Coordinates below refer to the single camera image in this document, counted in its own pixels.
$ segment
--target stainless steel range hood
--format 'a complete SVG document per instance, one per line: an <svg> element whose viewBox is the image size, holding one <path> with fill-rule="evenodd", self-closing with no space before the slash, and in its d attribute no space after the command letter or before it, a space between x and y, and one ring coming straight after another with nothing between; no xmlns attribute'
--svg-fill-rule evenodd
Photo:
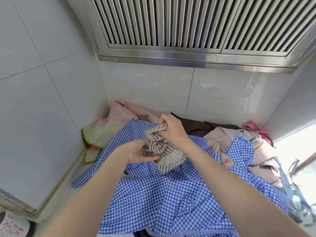
<svg viewBox="0 0 316 237"><path fill-rule="evenodd" d="M316 0L68 0L101 61L292 73Z"/></svg>

